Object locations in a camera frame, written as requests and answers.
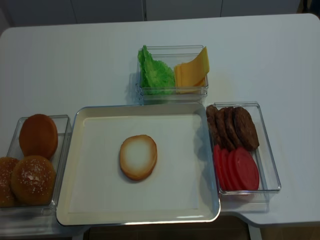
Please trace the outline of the green lettuce leaf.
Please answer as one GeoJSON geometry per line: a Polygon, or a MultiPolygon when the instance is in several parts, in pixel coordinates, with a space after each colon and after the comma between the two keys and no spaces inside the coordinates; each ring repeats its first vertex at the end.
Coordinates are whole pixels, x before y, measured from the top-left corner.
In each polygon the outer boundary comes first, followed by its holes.
{"type": "Polygon", "coordinates": [[[147,46],[143,45],[141,50],[138,52],[138,60],[140,64],[140,70],[142,74],[142,87],[143,88],[154,88],[155,87],[155,76],[156,68],[152,55],[148,52],[147,46]]]}
{"type": "Polygon", "coordinates": [[[141,87],[147,88],[145,91],[146,95],[161,95],[161,94],[168,94],[169,91],[161,92],[156,90],[157,88],[164,89],[164,88],[173,88],[176,86],[175,77],[173,70],[163,61],[161,60],[154,60],[155,66],[155,77],[154,77],[154,84],[155,87],[141,87]]]}

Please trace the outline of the clear lettuce cheese container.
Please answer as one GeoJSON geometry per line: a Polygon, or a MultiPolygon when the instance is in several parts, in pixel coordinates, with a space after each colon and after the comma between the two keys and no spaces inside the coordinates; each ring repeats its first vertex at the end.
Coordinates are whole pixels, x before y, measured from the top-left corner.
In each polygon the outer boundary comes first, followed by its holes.
{"type": "MultiPolygon", "coordinates": [[[[174,67],[183,63],[188,63],[194,60],[197,55],[202,51],[202,45],[180,45],[180,46],[146,46],[148,52],[151,54],[152,59],[156,61],[163,61],[166,63],[174,73],[174,67]]],[[[168,94],[153,94],[146,95],[147,88],[142,88],[143,77],[140,68],[140,62],[137,54],[137,76],[136,76],[136,94],[143,104],[156,104],[165,102],[201,102],[208,93],[209,81],[208,74],[205,76],[205,84],[201,87],[191,87],[191,93],[177,93],[177,88],[166,87],[163,90],[156,88],[157,91],[168,94]]]]}

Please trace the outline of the stacked yellow cheese slices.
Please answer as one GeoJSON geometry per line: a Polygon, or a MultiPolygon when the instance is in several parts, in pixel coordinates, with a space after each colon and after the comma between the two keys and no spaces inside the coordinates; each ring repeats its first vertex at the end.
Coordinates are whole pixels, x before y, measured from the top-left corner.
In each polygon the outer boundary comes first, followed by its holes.
{"type": "Polygon", "coordinates": [[[188,77],[184,77],[180,64],[174,67],[174,79],[175,87],[177,88],[176,92],[179,94],[193,93],[194,90],[190,90],[190,88],[204,87],[206,81],[205,77],[199,81],[190,80],[188,77]]]}

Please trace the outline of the green lettuce leaf in container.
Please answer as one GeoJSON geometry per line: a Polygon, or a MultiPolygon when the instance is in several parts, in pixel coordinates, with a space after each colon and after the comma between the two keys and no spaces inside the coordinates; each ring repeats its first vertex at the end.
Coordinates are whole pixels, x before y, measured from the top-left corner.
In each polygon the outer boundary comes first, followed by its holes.
{"type": "Polygon", "coordinates": [[[138,52],[138,60],[140,64],[140,70],[142,74],[142,87],[143,88],[154,88],[155,87],[155,76],[156,68],[152,55],[148,52],[147,46],[143,45],[141,50],[138,52]]]}

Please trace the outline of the upright yellow cheese slice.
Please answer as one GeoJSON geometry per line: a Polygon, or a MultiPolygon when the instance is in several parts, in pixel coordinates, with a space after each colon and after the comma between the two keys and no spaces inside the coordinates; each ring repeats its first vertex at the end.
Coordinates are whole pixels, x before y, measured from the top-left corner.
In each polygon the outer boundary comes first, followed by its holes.
{"type": "Polygon", "coordinates": [[[182,74],[192,81],[201,81],[210,71],[207,47],[204,47],[195,59],[180,64],[182,74]]]}

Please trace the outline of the bottom bun half on tray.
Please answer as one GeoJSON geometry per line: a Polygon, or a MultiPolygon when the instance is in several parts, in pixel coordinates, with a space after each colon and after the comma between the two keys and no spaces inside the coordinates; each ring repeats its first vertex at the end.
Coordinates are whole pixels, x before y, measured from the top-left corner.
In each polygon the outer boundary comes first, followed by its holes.
{"type": "Polygon", "coordinates": [[[119,166],[130,180],[146,179],[153,172],[157,160],[157,145],[148,135],[128,137],[120,147],[119,166]]]}

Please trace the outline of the brown patty leftmost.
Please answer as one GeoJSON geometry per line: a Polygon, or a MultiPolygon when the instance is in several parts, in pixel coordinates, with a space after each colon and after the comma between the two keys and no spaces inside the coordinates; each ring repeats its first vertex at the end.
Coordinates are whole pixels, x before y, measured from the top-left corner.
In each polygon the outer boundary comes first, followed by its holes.
{"type": "Polygon", "coordinates": [[[215,114],[217,112],[218,112],[218,109],[213,104],[206,107],[207,123],[208,123],[211,136],[213,138],[213,144],[219,145],[219,147],[222,148],[223,143],[219,135],[217,125],[216,125],[216,120],[215,120],[215,114]]]}

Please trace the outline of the brown patty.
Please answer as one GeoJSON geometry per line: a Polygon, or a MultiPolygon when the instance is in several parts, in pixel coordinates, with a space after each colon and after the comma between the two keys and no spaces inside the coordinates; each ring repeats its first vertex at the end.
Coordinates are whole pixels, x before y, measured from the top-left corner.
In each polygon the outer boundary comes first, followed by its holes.
{"type": "Polygon", "coordinates": [[[219,135],[217,125],[216,125],[216,120],[215,120],[215,114],[217,112],[218,112],[218,109],[213,104],[206,107],[207,123],[208,123],[211,136],[213,138],[213,144],[219,145],[219,147],[222,148],[223,143],[219,135]]]}
{"type": "Polygon", "coordinates": [[[231,140],[235,148],[242,147],[243,144],[240,141],[236,129],[234,126],[234,120],[233,120],[233,107],[227,107],[224,110],[224,124],[225,124],[225,130],[228,135],[228,138],[231,140]]]}
{"type": "Polygon", "coordinates": [[[233,142],[230,140],[227,131],[226,131],[226,125],[225,125],[225,110],[227,108],[223,107],[220,110],[218,110],[215,113],[215,124],[217,127],[218,134],[220,136],[221,142],[223,143],[223,146],[229,151],[233,151],[236,149],[235,145],[233,142]]]}
{"type": "Polygon", "coordinates": [[[234,129],[243,147],[255,151],[260,145],[257,130],[250,113],[243,107],[235,107],[232,113],[234,129]]]}

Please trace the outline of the red tomato slice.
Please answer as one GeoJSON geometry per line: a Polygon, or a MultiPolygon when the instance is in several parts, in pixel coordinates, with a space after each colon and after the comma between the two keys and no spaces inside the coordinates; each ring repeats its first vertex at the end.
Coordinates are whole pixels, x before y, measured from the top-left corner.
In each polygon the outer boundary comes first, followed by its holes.
{"type": "Polygon", "coordinates": [[[229,179],[229,174],[228,174],[228,158],[229,158],[229,152],[225,148],[222,149],[220,153],[220,163],[221,163],[222,178],[225,185],[224,189],[226,191],[231,191],[233,190],[233,186],[229,179]]]}
{"type": "Polygon", "coordinates": [[[246,149],[239,147],[234,151],[231,165],[242,190],[258,190],[260,184],[258,167],[246,149]]]}
{"type": "Polygon", "coordinates": [[[231,184],[231,191],[240,191],[241,186],[239,184],[238,178],[234,171],[234,153],[235,150],[231,151],[227,159],[227,174],[231,184]]]}
{"type": "Polygon", "coordinates": [[[222,159],[221,159],[221,148],[218,144],[213,147],[213,158],[214,158],[215,170],[216,170],[218,181],[219,181],[219,186],[222,190],[226,190],[222,159]]]}

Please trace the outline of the red tomato slice leftmost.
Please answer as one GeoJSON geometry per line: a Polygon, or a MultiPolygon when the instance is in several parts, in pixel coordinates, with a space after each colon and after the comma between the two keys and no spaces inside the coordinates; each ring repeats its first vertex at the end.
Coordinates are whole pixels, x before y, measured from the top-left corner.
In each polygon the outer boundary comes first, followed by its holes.
{"type": "Polygon", "coordinates": [[[218,181],[219,181],[219,186],[222,190],[226,190],[222,159],[221,159],[221,148],[218,144],[213,147],[213,158],[214,158],[215,170],[216,170],[218,181]]]}

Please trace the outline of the brown patty rightmost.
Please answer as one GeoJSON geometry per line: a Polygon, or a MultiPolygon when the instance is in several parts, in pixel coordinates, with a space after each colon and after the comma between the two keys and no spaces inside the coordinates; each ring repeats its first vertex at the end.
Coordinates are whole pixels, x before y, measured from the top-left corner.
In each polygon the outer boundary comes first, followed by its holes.
{"type": "Polygon", "coordinates": [[[250,113],[243,107],[235,107],[232,113],[234,129],[243,147],[255,151],[260,145],[257,130],[250,113]]]}

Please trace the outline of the white rectangular tray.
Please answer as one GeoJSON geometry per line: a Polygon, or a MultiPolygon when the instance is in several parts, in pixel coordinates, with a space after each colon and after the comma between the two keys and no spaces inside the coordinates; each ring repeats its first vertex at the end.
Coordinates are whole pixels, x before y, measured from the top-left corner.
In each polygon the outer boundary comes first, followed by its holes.
{"type": "Polygon", "coordinates": [[[200,103],[91,106],[75,116],[56,217],[64,226],[214,221],[221,206],[200,103]],[[147,135],[157,162],[144,180],[120,168],[122,143],[147,135]]]}

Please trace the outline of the red tomato slice front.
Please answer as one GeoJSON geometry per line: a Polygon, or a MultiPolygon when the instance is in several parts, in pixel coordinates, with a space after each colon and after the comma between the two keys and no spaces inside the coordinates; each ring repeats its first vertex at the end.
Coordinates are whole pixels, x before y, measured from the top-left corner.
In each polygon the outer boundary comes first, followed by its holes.
{"type": "Polygon", "coordinates": [[[258,167],[246,149],[239,147],[234,151],[231,165],[242,190],[258,190],[260,184],[258,167]]]}

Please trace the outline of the clear patty tomato container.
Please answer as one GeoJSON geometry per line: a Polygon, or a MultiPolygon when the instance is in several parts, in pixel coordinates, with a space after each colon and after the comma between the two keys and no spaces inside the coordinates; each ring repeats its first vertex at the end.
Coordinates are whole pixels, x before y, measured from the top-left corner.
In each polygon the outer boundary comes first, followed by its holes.
{"type": "MultiPolygon", "coordinates": [[[[275,164],[274,156],[272,153],[271,145],[269,142],[268,134],[266,131],[262,111],[260,105],[257,102],[225,102],[225,103],[214,103],[213,104],[217,110],[221,108],[228,108],[228,107],[242,107],[246,109],[249,114],[251,115],[252,121],[255,125],[259,146],[254,151],[248,151],[253,160],[257,165],[257,169],[259,172],[259,186],[258,190],[236,190],[236,191],[228,191],[222,190],[219,185],[219,180],[217,176],[217,184],[219,193],[222,196],[236,196],[236,197],[243,197],[243,198],[267,198],[271,195],[277,194],[281,190],[281,182],[279,179],[277,167],[275,164]]],[[[214,141],[211,135],[210,129],[209,133],[212,139],[212,151],[213,151],[213,164],[215,167],[214,162],[214,141]]]]}

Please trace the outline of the plain brown bun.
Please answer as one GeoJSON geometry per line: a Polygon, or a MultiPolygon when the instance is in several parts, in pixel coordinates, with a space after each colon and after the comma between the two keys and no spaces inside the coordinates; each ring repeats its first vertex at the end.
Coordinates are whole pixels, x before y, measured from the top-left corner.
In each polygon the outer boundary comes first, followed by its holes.
{"type": "Polygon", "coordinates": [[[18,140],[25,157],[41,156],[50,160],[58,147],[58,130],[52,118],[35,114],[24,121],[18,140]]]}

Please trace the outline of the sesame bun front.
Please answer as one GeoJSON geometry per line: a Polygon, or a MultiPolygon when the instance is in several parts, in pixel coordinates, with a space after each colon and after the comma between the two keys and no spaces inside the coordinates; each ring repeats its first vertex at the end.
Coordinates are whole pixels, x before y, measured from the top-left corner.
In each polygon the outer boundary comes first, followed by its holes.
{"type": "Polygon", "coordinates": [[[53,164],[39,155],[26,156],[14,167],[11,190],[22,204],[48,205],[52,200],[56,171],[53,164]]]}

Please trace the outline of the clear bun container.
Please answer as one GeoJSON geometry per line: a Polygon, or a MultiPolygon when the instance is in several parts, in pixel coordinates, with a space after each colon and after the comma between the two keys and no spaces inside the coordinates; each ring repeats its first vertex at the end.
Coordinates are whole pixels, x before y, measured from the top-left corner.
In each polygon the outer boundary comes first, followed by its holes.
{"type": "MultiPolygon", "coordinates": [[[[71,125],[70,125],[70,118],[67,115],[54,115],[49,117],[54,121],[57,128],[57,134],[58,134],[57,149],[54,155],[51,157],[51,159],[49,159],[49,161],[52,163],[53,168],[56,172],[55,185],[54,185],[54,190],[53,190],[50,203],[47,205],[26,205],[21,203],[17,199],[17,197],[14,195],[15,205],[12,207],[1,207],[2,209],[51,207],[57,203],[59,190],[61,186],[61,180],[63,178],[63,167],[65,165],[65,152],[67,150],[67,146],[70,140],[71,125]]],[[[18,120],[7,155],[4,157],[15,158],[15,159],[18,159],[18,161],[26,157],[24,156],[19,144],[19,135],[20,135],[20,131],[23,126],[23,123],[27,118],[28,117],[22,117],[18,120]]]]}

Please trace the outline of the sesame bun left edge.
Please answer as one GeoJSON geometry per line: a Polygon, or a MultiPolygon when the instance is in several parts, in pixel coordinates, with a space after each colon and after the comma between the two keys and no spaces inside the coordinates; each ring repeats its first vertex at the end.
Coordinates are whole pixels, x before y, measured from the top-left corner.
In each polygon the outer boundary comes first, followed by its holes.
{"type": "Polygon", "coordinates": [[[0,158],[0,207],[8,208],[13,207],[16,198],[11,190],[11,176],[13,169],[19,162],[18,159],[13,157],[0,158]]]}

